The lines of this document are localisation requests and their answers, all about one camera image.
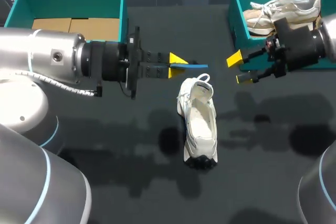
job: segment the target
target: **shoe sole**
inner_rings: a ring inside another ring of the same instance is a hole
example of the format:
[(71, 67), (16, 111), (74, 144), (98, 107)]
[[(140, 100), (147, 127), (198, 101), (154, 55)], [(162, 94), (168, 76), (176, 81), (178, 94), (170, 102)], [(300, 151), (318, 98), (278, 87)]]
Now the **shoe sole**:
[[(313, 22), (310, 23), (301, 23), (301, 24), (294, 24), (294, 23), (289, 23), (289, 27), (291, 29), (297, 29), (303, 26), (308, 26), (310, 31), (313, 31), (314, 25)], [(275, 29), (272, 28), (265, 28), (265, 29), (260, 29), (260, 28), (251, 28), (251, 27), (247, 27), (247, 30), (250, 33), (256, 34), (256, 35), (263, 35), (263, 36), (267, 36), (269, 35), (271, 32), (273, 32)]]
[[(177, 102), (177, 113), (184, 118), (182, 106), (179, 101)], [(192, 157), (189, 153), (188, 148), (186, 148), (185, 144), (183, 150), (183, 159), (184, 163), (187, 166), (194, 169), (212, 169), (217, 165), (217, 162), (213, 158), (208, 158), (205, 155), (201, 155), (199, 157)]]

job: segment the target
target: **shoe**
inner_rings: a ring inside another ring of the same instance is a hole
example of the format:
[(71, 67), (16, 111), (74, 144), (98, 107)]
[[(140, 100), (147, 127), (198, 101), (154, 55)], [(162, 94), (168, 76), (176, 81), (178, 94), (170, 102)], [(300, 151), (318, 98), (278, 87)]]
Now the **shoe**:
[(247, 29), (263, 36), (274, 31), (273, 22), (281, 18), (287, 18), (292, 29), (308, 25), (313, 30), (313, 22), (321, 11), (321, 0), (271, 0), (264, 5), (250, 4), (252, 9), (244, 11)]
[(214, 89), (209, 80), (206, 73), (186, 79), (177, 97), (177, 112), (185, 119), (187, 129), (184, 162), (197, 169), (210, 169), (218, 163)]

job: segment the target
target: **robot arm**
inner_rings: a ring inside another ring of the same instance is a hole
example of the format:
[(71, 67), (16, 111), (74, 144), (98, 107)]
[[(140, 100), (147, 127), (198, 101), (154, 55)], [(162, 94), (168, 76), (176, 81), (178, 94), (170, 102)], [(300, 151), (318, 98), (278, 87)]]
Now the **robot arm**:
[[(142, 50), (139, 27), (127, 43), (86, 42), (81, 34), (0, 28), (0, 55), (2, 74), (29, 76), (66, 91), (95, 97), (102, 96), (102, 81), (116, 81), (125, 83), (132, 99), (139, 78), (168, 79), (172, 69), (189, 64), (173, 53)], [(96, 90), (79, 90), (63, 84), (77, 84), (82, 78), (95, 79)]]
[(241, 49), (227, 59), (231, 67), (267, 53), (268, 61), (274, 62), (264, 72), (249, 71), (238, 75), (238, 83), (256, 83), (272, 74), (282, 77), (287, 72), (317, 64), (322, 58), (336, 62), (336, 14), (324, 18), (321, 27), (313, 31), (308, 26), (292, 30), (285, 18), (274, 22), (274, 26), (277, 33), (266, 39), (264, 47)]

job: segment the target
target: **cardboard box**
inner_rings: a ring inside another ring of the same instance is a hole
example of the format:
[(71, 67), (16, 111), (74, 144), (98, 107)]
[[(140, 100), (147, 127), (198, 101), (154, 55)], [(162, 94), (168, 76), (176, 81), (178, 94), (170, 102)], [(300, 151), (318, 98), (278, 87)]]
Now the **cardboard box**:
[[(250, 2), (264, 4), (270, 0), (230, 0), (228, 23), (235, 48), (251, 48), (265, 45), (264, 37), (252, 37), (246, 26), (243, 11), (251, 9)], [(321, 16), (326, 17), (336, 13), (335, 0), (321, 0)], [(267, 55), (262, 55), (252, 59), (249, 63), (242, 64), (242, 71), (264, 70), (272, 65), (267, 61)], [(328, 59), (321, 59), (318, 64), (307, 67), (307, 69), (322, 70), (336, 69), (336, 64), (331, 63)]]
[(118, 41), (118, 18), (43, 18), (35, 19), (32, 29), (83, 34), (86, 40)]
[(16, 0), (5, 27), (81, 33), (86, 40), (124, 42), (125, 0)]

